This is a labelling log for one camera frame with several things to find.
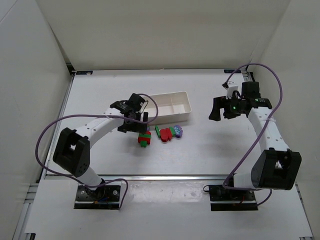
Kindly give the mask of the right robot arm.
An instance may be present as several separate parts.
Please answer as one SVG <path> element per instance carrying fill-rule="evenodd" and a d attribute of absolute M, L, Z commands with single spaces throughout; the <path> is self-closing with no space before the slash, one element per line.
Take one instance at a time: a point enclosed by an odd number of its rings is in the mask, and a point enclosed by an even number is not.
<path fill-rule="evenodd" d="M 291 190 L 302 156 L 286 144 L 273 117 L 274 108 L 269 99 L 262 98 L 258 82 L 224 83 L 226 95 L 213 99 L 209 119 L 234 119 L 245 115 L 254 128 L 261 154 L 247 173 L 234 170 L 223 182 L 229 190 Z"/>

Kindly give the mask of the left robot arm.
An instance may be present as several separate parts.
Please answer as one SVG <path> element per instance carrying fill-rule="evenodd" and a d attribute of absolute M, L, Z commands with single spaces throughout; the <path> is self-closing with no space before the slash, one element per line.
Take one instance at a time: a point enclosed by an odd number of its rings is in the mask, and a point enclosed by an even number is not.
<path fill-rule="evenodd" d="M 147 104 L 146 99 L 133 93 L 128 100 L 112 103 L 103 117 L 96 117 L 75 129 L 64 128 L 55 147 L 53 162 L 90 190 L 96 190 L 104 180 L 90 167 L 91 147 L 113 130 L 144 133 L 148 113 L 142 113 L 142 108 Z"/>

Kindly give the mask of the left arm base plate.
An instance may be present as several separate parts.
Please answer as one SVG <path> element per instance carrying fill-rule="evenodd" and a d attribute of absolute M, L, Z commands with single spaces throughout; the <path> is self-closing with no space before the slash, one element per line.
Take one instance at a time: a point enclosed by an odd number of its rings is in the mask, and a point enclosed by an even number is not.
<path fill-rule="evenodd" d="M 90 190 L 77 186 L 74 209 L 77 210 L 119 210 L 121 185 L 105 185 L 100 189 Z"/>

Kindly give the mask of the red green lego stack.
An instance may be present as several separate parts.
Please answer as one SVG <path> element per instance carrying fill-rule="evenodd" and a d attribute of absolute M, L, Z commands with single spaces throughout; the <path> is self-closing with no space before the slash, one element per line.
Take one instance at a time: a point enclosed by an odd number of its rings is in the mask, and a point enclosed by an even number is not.
<path fill-rule="evenodd" d="M 151 132 L 146 131 L 145 133 L 139 133 L 137 141 L 141 147 L 146 148 L 151 143 L 151 138 Z"/>

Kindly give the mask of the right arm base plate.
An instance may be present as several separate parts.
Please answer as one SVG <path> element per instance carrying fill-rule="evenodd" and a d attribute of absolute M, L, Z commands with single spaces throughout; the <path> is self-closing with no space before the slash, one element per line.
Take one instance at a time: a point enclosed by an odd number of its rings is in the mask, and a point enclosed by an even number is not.
<path fill-rule="evenodd" d="M 205 185 L 203 192 L 209 194 L 212 212 L 257 211 L 258 203 L 251 190 L 230 190 L 222 185 Z"/>

